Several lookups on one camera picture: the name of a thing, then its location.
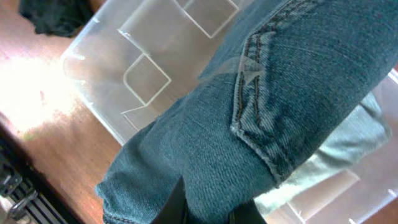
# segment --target denim hem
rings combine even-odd
[[[267,67],[267,61],[271,57],[269,46],[272,43],[273,36],[282,29],[291,26],[294,21],[306,15],[309,10],[322,1],[289,1],[247,38],[242,58],[247,57],[260,66]],[[264,103],[269,100],[268,78],[266,69],[264,73],[245,83],[247,79],[245,79],[244,73],[238,72],[231,130],[266,163],[278,186],[294,170],[295,163],[287,154],[289,149],[284,146],[283,141],[285,140],[283,138],[285,136],[281,137],[286,133],[272,130],[274,123],[278,122],[276,120],[280,117],[278,111],[270,111]]]
[[[118,217],[109,215],[109,214],[107,214],[107,213],[104,211],[104,215],[103,215],[103,221],[104,221],[104,223],[105,223],[105,224],[112,224],[113,222],[112,222],[111,220],[114,221],[114,222],[116,222],[116,223],[138,224],[138,223],[136,223],[136,222],[133,222],[133,221],[128,220],[128,219],[125,219],[125,218],[118,218]]]

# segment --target clothing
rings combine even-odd
[[[373,94],[368,94],[307,161],[278,189],[254,199],[263,217],[317,183],[347,169],[383,146],[392,131]]]
[[[398,61],[397,11],[395,0],[254,1],[204,80],[122,147],[96,187],[104,221],[151,222],[180,176],[190,223],[223,223],[279,186]],[[232,58],[241,64],[215,75]]]
[[[60,37],[72,37],[93,16],[87,0],[21,0],[18,11],[36,26],[36,34]]]

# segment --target transparent plastic box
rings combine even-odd
[[[63,54],[86,106],[124,144],[198,84],[235,15],[252,0],[107,0]],[[398,75],[374,90],[398,133]],[[398,137],[295,197],[269,223],[357,223],[398,194]]]

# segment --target denim seam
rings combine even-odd
[[[128,220],[128,219],[125,219],[125,218],[114,217],[114,216],[112,216],[112,215],[107,214],[106,212],[104,212],[104,218],[105,218],[105,217],[106,217],[106,218],[110,218],[110,219],[115,220],[115,221],[123,222],[123,223],[137,224],[136,222],[131,221],[131,220]]]
[[[283,22],[284,20],[286,20],[286,18],[290,17],[290,15],[294,11],[305,7],[307,4],[318,2],[318,1],[314,1],[314,0],[303,0],[301,2],[299,2],[299,1],[300,0],[292,0],[291,2],[288,2],[287,4],[282,6],[282,8],[280,10],[278,10],[274,15],[272,15],[272,17],[263,26],[260,26],[260,28],[258,28],[257,31],[254,31],[252,33],[252,35],[250,35],[247,39],[243,56],[249,57],[250,49],[254,48],[253,50],[255,50],[255,52],[253,52],[253,53],[254,53],[255,61],[257,63],[260,63],[261,59],[267,60],[266,58],[261,58],[261,55],[260,55],[261,48],[263,47],[263,44],[261,42],[261,37],[267,33],[276,32],[277,28],[280,26],[280,23]],[[245,130],[242,129],[241,116],[242,116],[243,108],[244,108],[243,87],[245,85],[243,76],[244,76],[243,72],[240,72],[238,75],[239,83],[237,83],[236,86],[238,88],[237,99],[238,99],[239,107],[238,107],[238,112],[236,113],[237,117],[234,117],[235,122],[233,122],[231,129],[233,130],[234,133],[236,133],[237,136],[240,136],[242,138],[242,140],[244,142],[246,142],[246,144],[248,144],[249,146],[251,146],[254,149],[256,154],[259,155],[260,158],[269,167],[269,170],[270,170],[276,184],[279,185],[282,182],[282,178],[284,175],[280,174],[279,171],[276,169],[277,166],[272,161],[270,156],[268,155],[268,152],[261,150],[260,145],[258,145],[258,143],[253,141],[252,138],[250,138],[245,133]],[[281,144],[274,137],[273,134],[270,134],[267,131],[265,131],[263,128],[261,128],[261,125],[260,125],[261,118],[259,116],[259,103],[258,103],[260,94],[261,93],[259,92],[259,77],[257,76],[254,79],[254,102],[253,102],[254,103],[254,105],[253,105],[254,113],[256,116],[255,117],[256,126],[267,136],[267,138],[275,140],[274,142],[277,144],[277,147],[279,147],[281,149],[280,152],[278,152],[278,153],[282,156],[282,159],[286,162],[286,164],[287,165],[292,164],[291,158],[289,156],[287,156],[285,153],[286,148],[283,146],[283,144]]]

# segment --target denim fabric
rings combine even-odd
[[[187,96],[135,135],[97,194],[149,223],[182,175],[192,223],[222,223],[308,159],[398,61],[396,0],[257,0]],[[214,75],[231,58],[246,62]]]
[[[318,150],[281,183],[254,199],[263,217],[317,183],[355,165],[383,146],[391,128],[373,94],[368,94]]]

